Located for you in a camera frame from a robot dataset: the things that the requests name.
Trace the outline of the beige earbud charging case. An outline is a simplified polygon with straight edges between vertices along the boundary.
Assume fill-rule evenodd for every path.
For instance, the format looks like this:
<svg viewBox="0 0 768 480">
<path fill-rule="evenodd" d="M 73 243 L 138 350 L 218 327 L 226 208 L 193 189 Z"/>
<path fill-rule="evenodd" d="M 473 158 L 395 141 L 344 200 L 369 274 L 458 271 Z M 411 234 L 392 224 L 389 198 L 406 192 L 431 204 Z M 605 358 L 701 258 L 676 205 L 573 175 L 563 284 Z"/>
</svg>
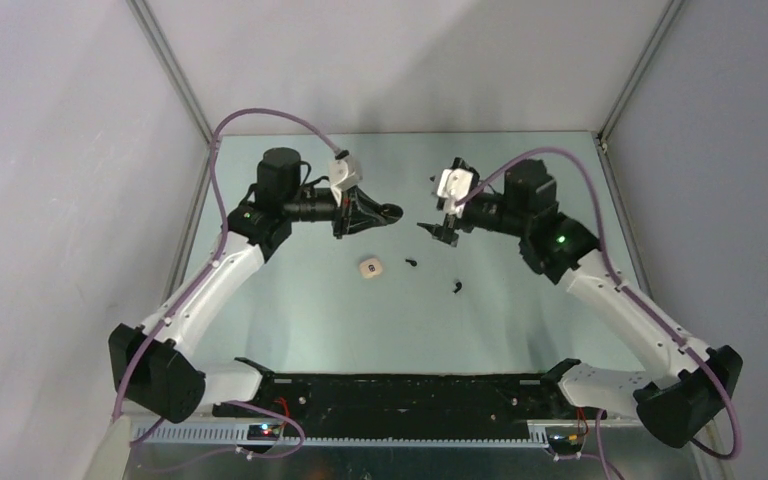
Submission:
<svg viewBox="0 0 768 480">
<path fill-rule="evenodd" d="M 364 279 L 380 276 L 384 271 L 383 264 L 377 257 L 370 257 L 360 262 L 359 272 Z"/>
</svg>

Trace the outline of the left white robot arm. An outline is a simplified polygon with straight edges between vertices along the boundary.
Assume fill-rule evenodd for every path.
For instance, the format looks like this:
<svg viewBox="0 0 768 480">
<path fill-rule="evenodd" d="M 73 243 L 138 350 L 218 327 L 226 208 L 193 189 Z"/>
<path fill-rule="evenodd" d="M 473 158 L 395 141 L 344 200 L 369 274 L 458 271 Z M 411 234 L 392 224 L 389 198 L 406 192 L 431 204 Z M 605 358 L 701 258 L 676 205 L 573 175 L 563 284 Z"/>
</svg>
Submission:
<svg viewBox="0 0 768 480">
<path fill-rule="evenodd" d="M 359 187 L 358 163 L 347 151 L 328 165 L 325 188 L 302 175 L 306 163 L 287 147 L 264 152 L 246 197 L 223 215 L 220 234 L 203 266 L 138 326 L 118 325 L 108 338 L 121 414 L 129 400 L 170 423 L 199 408 L 237 400 L 252 416 L 276 403 L 275 388 L 240 361 L 199 367 L 191 356 L 237 289 L 289 238 L 295 222 L 326 222 L 341 239 L 398 222 L 401 207 L 380 204 Z"/>
</svg>

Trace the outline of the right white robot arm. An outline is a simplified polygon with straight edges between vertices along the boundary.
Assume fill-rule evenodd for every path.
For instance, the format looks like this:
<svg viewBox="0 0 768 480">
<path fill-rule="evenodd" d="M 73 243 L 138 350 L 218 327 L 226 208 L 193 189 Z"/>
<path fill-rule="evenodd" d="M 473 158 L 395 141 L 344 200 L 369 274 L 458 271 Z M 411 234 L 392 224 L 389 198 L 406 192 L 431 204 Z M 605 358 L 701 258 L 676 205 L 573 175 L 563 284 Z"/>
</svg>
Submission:
<svg viewBox="0 0 768 480">
<path fill-rule="evenodd" d="M 729 407 L 740 354 L 691 334 L 611 266 L 599 238 L 560 210 L 556 180 L 543 161 L 526 159 L 502 177 L 502 192 L 485 192 L 478 172 L 455 159 L 435 182 L 444 220 L 423 229 L 450 246 L 474 229 L 516 238 L 529 268 L 593 311 L 642 366 L 605 370 L 567 359 L 542 378 L 545 411 L 566 418 L 579 407 L 602 409 L 640 421 L 669 447 L 693 442 Z"/>
</svg>

